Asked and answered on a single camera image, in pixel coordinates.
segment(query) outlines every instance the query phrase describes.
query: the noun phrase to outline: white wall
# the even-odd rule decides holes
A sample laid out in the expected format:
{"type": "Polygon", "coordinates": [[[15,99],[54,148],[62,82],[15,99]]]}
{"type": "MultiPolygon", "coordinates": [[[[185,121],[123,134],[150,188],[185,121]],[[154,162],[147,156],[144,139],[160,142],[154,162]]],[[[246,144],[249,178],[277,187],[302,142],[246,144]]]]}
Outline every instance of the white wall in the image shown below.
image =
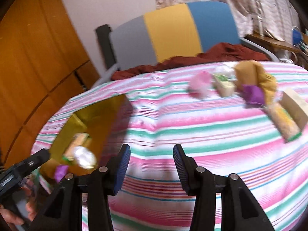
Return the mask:
{"type": "Polygon", "coordinates": [[[101,76],[106,71],[95,28],[113,29],[146,12],[155,10],[155,0],[62,0],[68,16],[92,63],[101,76]]]}

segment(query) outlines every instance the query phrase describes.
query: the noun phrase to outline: yellow stripe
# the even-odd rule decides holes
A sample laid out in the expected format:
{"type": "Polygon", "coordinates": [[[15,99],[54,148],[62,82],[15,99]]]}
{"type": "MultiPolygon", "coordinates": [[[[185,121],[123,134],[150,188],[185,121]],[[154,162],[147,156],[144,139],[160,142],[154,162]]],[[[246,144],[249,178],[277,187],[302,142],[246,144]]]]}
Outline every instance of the yellow stripe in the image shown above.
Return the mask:
{"type": "Polygon", "coordinates": [[[157,61],[202,52],[195,22],[186,4],[155,10],[144,15],[157,61]]]}

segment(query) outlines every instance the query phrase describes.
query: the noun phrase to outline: chair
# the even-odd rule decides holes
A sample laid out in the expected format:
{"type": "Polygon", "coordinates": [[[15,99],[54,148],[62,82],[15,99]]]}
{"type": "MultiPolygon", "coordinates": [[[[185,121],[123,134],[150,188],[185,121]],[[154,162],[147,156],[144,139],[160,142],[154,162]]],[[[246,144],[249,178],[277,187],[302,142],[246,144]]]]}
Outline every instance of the chair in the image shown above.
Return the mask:
{"type": "Polygon", "coordinates": [[[155,65],[173,56],[195,56],[220,42],[242,44],[279,61],[268,50],[238,37],[231,10],[222,2],[177,4],[132,19],[114,31],[107,24],[102,25],[96,33],[105,64],[111,69],[99,84],[117,69],[155,65]]]}

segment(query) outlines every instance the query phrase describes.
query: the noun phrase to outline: silver pin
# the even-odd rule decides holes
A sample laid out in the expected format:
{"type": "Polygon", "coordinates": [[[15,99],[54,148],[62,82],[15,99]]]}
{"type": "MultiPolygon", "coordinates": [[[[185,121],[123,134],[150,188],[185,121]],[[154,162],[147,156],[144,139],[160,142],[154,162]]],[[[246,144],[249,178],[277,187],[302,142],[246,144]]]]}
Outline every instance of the silver pin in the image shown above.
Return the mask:
{"type": "Polygon", "coordinates": [[[65,175],[66,180],[70,180],[72,178],[73,178],[73,174],[71,174],[71,173],[68,173],[68,174],[65,175]]]}
{"type": "Polygon", "coordinates": [[[98,169],[98,171],[101,172],[101,173],[107,172],[107,170],[108,170],[108,168],[105,167],[105,166],[100,167],[100,168],[98,169]]]}
{"type": "Polygon", "coordinates": [[[231,174],[231,175],[230,175],[230,178],[231,178],[232,180],[237,180],[237,179],[238,179],[238,175],[237,175],[237,174],[231,174]]]}
{"type": "Polygon", "coordinates": [[[204,167],[197,167],[196,171],[199,172],[199,173],[203,173],[203,172],[205,172],[205,168],[204,167]]]}

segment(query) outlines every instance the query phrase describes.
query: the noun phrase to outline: chair backrest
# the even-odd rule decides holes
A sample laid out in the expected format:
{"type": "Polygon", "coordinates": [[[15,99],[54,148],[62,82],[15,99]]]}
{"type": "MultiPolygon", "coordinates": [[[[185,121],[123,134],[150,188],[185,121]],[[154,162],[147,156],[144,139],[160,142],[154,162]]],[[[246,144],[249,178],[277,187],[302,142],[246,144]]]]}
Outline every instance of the chair backrest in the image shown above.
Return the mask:
{"type": "Polygon", "coordinates": [[[228,5],[210,1],[146,13],[117,27],[110,40],[121,70],[194,56],[220,42],[240,43],[228,5]]]}

